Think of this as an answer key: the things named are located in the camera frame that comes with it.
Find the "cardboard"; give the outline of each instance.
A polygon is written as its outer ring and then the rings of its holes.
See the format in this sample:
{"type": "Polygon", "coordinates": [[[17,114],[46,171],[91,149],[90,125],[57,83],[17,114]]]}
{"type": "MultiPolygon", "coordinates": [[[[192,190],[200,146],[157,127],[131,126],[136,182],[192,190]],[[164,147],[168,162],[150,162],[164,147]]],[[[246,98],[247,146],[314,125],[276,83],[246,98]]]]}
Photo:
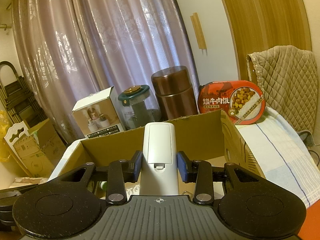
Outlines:
{"type": "MultiPolygon", "coordinates": [[[[170,120],[175,126],[177,151],[184,151],[190,160],[211,160],[225,156],[240,166],[264,177],[244,139],[229,119],[219,110],[170,120]]],[[[144,127],[112,135],[83,140],[73,151],[60,175],[86,162],[107,166],[112,161],[131,159],[142,150],[144,127]]],[[[192,190],[194,185],[180,181],[180,191],[192,190]]]]}
{"type": "Polygon", "coordinates": [[[114,87],[79,100],[72,113],[86,138],[101,137],[124,130],[118,94],[114,87]]]}
{"type": "Polygon", "coordinates": [[[28,130],[13,145],[33,177],[49,177],[66,150],[49,119],[28,130]]]}

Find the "thermos lid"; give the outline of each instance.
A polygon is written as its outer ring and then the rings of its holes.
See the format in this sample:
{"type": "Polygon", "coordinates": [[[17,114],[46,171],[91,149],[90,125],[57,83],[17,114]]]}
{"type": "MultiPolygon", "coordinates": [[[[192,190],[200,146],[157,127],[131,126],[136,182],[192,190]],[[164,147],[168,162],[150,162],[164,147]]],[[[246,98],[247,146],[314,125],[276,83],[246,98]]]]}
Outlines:
{"type": "Polygon", "coordinates": [[[186,66],[174,66],[154,73],[151,81],[158,96],[181,93],[191,87],[186,66]]]}
{"type": "Polygon", "coordinates": [[[146,93],[149,90],[150,90],[150,87],[148,85],[132,86],[132,87],[127,88],[125,91],[123,91],[118,96],[118,100],[122,102],[123,106],[129,106],[130,100],[146,93]]]}

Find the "instant rice bowl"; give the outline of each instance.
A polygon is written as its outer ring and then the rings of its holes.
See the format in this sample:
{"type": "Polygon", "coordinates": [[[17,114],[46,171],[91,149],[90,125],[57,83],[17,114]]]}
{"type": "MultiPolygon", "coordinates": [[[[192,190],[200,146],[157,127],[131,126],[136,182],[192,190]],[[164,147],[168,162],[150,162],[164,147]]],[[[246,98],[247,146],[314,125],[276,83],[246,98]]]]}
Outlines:
{"type": "Polygon", "coordinates": [[[235,124],[256,122],[265,110],[261,89],[249,81],[212,82],[199,93],[200,113],[223,109],[235,124]]]}

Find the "yellow plastic bag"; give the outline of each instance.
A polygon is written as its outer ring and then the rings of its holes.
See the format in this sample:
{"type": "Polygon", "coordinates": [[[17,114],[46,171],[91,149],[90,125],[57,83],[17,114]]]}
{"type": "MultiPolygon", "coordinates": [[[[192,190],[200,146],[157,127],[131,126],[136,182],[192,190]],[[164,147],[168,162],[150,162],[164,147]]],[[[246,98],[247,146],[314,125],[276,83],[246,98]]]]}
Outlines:
{"type": "Polygon", "coordinates": [[[7,134],[10,126],[11,123],[7,117],[6,111],[0,110],[0,162],[8,162],[10,158],[10,152],[3,142],[3,138],[7,134]]]}

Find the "checkered towel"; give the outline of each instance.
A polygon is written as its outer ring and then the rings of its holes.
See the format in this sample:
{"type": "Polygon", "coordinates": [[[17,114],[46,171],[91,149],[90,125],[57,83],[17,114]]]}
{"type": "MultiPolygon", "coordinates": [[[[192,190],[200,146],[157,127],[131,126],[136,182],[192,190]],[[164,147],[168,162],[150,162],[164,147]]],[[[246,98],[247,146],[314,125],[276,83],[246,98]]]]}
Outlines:
{"type": "Polygon", "coordinates": [[[267,107],[258,123],[236,127],[267,180],[297,195],[307,208],[320,199],[320,171],[280,114],[267,107]]]}

